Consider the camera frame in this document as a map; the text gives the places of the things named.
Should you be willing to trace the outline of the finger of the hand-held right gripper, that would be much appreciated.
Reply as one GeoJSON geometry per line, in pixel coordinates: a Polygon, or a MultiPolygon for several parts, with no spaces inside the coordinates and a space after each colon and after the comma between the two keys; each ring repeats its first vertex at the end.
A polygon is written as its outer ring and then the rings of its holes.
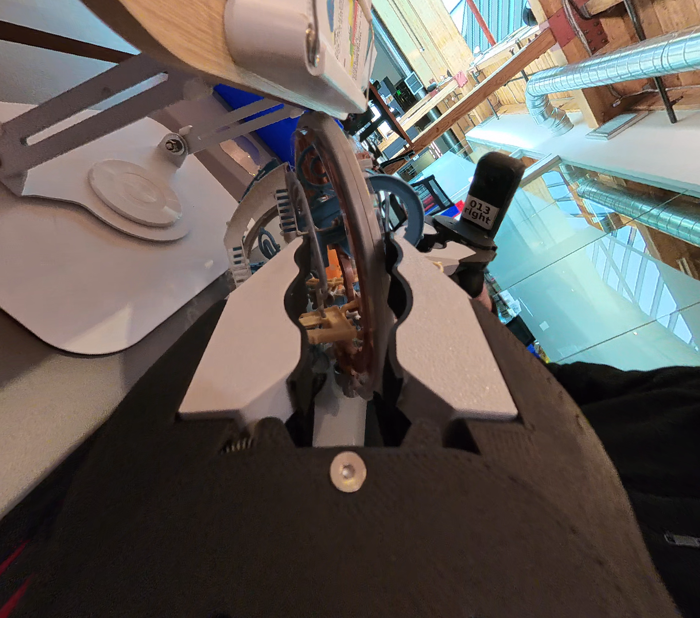
{"type": "Polygon", "coordinates": [[[476,270],[483,271],[488,261],[478,255],[448,255],[448,254],[426,254],[425,258],[445,275],[453,275],[467,267],[475,267],[476,270]]]}

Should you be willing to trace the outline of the marble maze ball toy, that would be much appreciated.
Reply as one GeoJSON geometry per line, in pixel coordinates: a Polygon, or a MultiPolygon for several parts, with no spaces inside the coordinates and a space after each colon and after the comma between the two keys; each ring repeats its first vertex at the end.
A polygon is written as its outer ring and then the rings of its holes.
{"type": "Polygon", "coordinates": [[[390,278],[386,268],[386,241],[374,206],[377,193],[400,196],[411,212],[411,243],[423,235],[420,200],[403,180],[370,174],[361,167],[354,141],[328,115],[303,114],[293,134],[295,168],[288,163],[268,164],[253,178],[234,212],[224,237],[229,273],[237,289],[253,276],[250,252],[254,240],[275,216],[286,239],[306,235],[311,267],[318,278],[329,265],[328,252],[346,256],[342,272],[346,295],[355,300],[359,328],[340,342],[337,359],[343,372],[354,379],[355,391],[364,398],[382,392],[381,378],[395,318],[389,315],[390,278]]]}

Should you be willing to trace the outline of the black office chair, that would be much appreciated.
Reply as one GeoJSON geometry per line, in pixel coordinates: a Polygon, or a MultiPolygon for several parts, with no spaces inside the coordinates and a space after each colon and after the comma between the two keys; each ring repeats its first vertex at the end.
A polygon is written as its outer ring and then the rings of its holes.
{"type": "Polygon", "coordinates": [[[450,211],[454,202],[444,191],[434,175],[423,179],[413,180],[409,183],[418,195],[426,217],[450,211]]]}

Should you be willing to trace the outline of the wooden-edged table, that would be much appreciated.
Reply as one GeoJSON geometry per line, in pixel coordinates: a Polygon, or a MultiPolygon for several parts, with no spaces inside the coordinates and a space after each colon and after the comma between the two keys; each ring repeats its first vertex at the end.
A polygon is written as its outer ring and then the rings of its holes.
{"type": "Polygon", "coordinates": [[[377,113],[377,117],[373,118],[370,122],[369,127],[364,133],[364,138],[367,139],[368,136],[374,134],[382,123],[387,123],[390,129],[398,135],[400,139],[405,142],[405,148],[407,151],[415,151],[415,145],[407,134],[406,130],[399,124],[397,117],[390,110],[389,104],[387,104],[384,99],[380,96],[377,86],[373,81],[370,81],[368,87],[368,111],[377,113]]]}

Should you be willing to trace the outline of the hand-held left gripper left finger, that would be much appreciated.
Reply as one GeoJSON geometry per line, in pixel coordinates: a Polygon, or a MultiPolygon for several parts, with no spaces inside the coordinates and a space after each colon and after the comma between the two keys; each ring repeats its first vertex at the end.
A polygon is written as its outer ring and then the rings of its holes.
{"type": "Polygon", "coordinates": [[[311,446],[314,398],[326,377],[300,317],[308,311],[310,246],[290,245],[229,295],[180,404],[184,420],[229,419],[251,431],[281,420],[311,446]]]}

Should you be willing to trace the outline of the silver ventilation duct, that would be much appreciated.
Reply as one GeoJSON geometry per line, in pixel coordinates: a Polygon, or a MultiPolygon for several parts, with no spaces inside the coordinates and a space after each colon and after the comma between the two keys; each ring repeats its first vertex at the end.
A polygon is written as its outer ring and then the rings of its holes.
{"type": "Polygon", "coordinates": [[[550,94],[697,70],[699,27],[696,26],[610,53],[599,53],[579,63],[537,71],[526,85],[526,107],[537,125],[560,136],[570,131],[573,124],[564,111],[552,105],[550,94]]]}
{"type": "Polygon", "coordinates": [[[560,172],[596,218],[617,214],[674,239],[699,246],[699,199],[631,181],[605,181],[589,169],[562,164],[560,172]]]}

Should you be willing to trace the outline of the white ceiling vent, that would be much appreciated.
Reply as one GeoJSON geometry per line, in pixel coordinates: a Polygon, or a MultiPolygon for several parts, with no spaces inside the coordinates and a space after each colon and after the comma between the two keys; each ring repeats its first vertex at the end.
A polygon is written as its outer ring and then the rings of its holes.
{"type": "Polygon", "coordinates": [[[597,141],[609,141],[618,134],[626,131],[633,125],[642,121],[649,115],[649,111],[632,111],[617,115],[608,122],[600,125],[598,128],[591,130],[585,135],[587,139],[597,141]]]}

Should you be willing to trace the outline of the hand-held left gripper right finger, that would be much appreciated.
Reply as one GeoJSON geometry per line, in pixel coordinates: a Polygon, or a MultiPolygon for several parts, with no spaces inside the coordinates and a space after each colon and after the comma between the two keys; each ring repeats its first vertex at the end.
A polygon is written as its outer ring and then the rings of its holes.
{"type": "Polygon", "coordinates": [[[474,255],[450,242],[428,253],[386,238],[389,331],[382,393],[374,396],[381,442],[398,446],[423,421],[447,434],[454,421],[516,421],[518,410],[475,311],[479,303],[426,254],[474,255]]]}

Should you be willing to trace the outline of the person's torso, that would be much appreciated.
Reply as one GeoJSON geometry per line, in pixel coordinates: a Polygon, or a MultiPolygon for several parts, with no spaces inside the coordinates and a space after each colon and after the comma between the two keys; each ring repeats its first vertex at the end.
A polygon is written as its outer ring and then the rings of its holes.
{"type": "Polygon", "coordinates": [[[699,367],[550,363],[617,469],[658,574],[699,616],[699,367]]]}

